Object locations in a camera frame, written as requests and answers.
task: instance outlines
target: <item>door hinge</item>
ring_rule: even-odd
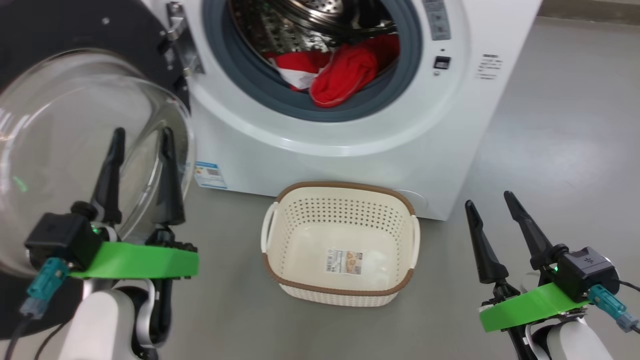
[[[170,26],[166,32],[166,37],[177,48],[177,56],[184,66],[182,70],[184,76],[188,77],[194,73],[204,74],[200,55],[189,29],[184,5],[178,1],[169,1],[166,4],[166,10]]]

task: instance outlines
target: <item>washing machine door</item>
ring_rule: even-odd
[[[186,193],[195,148],[173,30],[138,0],[0,0],[0,338],[17,326],[36,274],[24,241],[45,212],[91,199],[114,129],[126,132],[124,241],[153,230],[164,127]],[[71,318],[80,297],[81,282],[66,283],[27,333]]]

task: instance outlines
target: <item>green led light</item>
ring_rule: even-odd
[[[27,190],[29,190],[27,184],[25,184],[24,181],[22,181],[19,177],[14,176],[13,181],[15,181],[15,184],[18,186],[18,189],[20,189],[20,192],[25,193],[27,192]]]

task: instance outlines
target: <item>gray floor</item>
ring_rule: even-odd
[[[511,282],[529,254],[502,192],[513,190],[547,236],[592,246],[640,284],[640,29],[539,20],[447,222],[423,220],[411,283],[375,309],[326,306],[286,295],[265,273],[259,231],[272,199],[205,190],[188,196],[183,241],[200,247],[201,274],[175,286],[164,359],[514,359],[508,336],[485,334],[463,211],[473,199]],[[640,315],[640,294],[620,297]],[[592,309],[588,322],[617,360],[637,359],[640,338]],[[21,341],[31,359],[43,334]],[[45,352],[52,359],[61,337]]]

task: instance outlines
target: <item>gray rubber seal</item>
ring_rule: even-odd
[[[292,91],[277,71],[249,49],[231,19],[227,0],[205,0],[202,16],[213,54],[229,78],[250,97],[290,117],[344,122],[385,108],[402,95],[418,70],[422,31],[415,8],[410,0],[382,0],[382,3],[397,25],[400,57],[396,65],[345,103],[328,109],[314,105],[309,94]]]

